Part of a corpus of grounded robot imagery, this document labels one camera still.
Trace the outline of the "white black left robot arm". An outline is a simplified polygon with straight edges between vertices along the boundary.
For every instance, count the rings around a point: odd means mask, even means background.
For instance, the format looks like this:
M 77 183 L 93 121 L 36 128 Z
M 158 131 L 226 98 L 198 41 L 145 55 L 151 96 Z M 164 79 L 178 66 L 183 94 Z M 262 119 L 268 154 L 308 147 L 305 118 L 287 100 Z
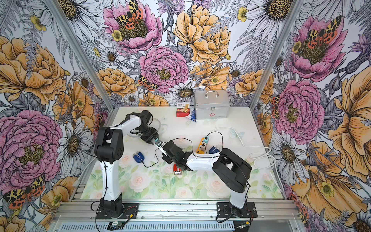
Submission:
M 125 215 L 122 193 L 119 188 L 119 160 L 124 153 L 124 140 L 127 134 L 138 134 L 140 138 L 161 149 L 157 130 L 150 127 L 152 114 L 148 110 L 127 114 L 115 126 L 99 129 L 94 154 L 100 162 L 103 175 L 103 197 L 97 209 L 97 219 L 121 218 Z

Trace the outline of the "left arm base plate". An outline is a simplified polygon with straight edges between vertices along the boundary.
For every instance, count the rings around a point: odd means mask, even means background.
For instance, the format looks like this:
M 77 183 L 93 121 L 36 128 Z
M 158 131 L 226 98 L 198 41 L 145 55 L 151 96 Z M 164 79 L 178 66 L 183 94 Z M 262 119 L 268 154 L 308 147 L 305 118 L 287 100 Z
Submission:
M 136 219 L 138 203 L 120 203 L 100 206 L 96 219 Z

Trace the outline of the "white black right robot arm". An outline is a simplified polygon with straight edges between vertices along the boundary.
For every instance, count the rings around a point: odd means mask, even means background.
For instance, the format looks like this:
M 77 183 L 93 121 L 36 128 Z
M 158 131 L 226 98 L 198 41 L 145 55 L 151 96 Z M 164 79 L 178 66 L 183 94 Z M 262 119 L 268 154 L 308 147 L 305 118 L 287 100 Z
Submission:
M 163 144 L 159 149 L 163 154 L 163 160 L 168 164 L 176 164 L 182 171 L 214 172 L 230 189 L 230 204 L 236 209 L 244 207 L 252 167 L 230 149 L 224 148 L 219 153 L 201 156 L 183 151 L 173 140 Z

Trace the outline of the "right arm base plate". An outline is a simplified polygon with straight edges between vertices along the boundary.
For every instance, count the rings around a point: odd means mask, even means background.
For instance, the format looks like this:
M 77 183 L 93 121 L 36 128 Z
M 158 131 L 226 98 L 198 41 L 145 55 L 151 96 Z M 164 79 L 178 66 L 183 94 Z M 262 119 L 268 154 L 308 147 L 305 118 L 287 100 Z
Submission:
M 242 209 L 233 206 L 231 203 L 216 203 L 218 218 L 256 218 L 258 217 L 257 208 L 253 202 L 245 202 Z

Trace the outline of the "white power strip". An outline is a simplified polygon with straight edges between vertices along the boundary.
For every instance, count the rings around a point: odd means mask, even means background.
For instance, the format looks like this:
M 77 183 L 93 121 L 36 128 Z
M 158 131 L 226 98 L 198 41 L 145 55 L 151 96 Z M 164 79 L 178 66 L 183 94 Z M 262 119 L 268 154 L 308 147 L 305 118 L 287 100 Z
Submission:
M 162 142 L 160 139 L 158 138 L 155 138 L 153 140 L 153 143 L 154 143 L 154 146 L 156 146 L 161 152 L 163 155 L 167 155 L 167 152 L 163 149 L 165 143 Z

